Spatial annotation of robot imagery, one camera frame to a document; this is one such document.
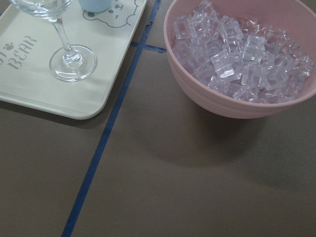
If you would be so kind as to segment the clear ice cubes pile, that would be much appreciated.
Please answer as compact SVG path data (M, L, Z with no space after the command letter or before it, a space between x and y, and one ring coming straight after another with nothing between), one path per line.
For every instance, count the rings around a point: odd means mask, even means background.
M174 24L173 53L208 88L233 99L279 104L298 97L313 73L312 59L286 31L249 18L219 14L202 0Z

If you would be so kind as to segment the light blue cup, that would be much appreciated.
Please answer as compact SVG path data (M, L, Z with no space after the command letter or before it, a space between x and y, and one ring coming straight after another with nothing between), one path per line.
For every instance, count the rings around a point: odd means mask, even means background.
M99 13L110 7L111 0L79 0L79 4L85 11Z

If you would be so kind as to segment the clear wine glass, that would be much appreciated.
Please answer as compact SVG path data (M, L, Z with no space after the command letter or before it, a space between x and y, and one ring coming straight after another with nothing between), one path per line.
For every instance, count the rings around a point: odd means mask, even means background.
M63 47L51 57L49 67L57 79L76 82L91 75L97 66L95 53L88 47L70 44L65 33L62 15L70 0L11 0L17 9L49 21L55 28Z

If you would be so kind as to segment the cream bear tray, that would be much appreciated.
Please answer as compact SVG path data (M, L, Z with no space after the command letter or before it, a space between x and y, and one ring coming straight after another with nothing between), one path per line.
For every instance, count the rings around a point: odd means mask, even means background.
M114 0L106 11L88 13L76 0L70 4L63 15L66 34L97 58L95 71L78 82L62 82L50 71L50 58L62 47L53 26L9 6L0 18L0 99L72 119L97 115L146 5L145 0Z

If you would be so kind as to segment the pink bowl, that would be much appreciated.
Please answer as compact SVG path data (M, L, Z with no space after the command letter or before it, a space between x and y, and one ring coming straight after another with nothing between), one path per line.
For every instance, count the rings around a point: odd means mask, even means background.
M290 38L300 44L314 61L316 59L316 14L299 0L214 0L215 9L234 18L249 17L287 30ZM163 25L167 58L172 73L184 93L196 104L220 116L253 119L273 115L298 105L316 94L316 75L307 78L296 100L280 104L255 104L238 101L217 93L197 81L176 59L173 23L198 6L198 0L175 0L169 7Z

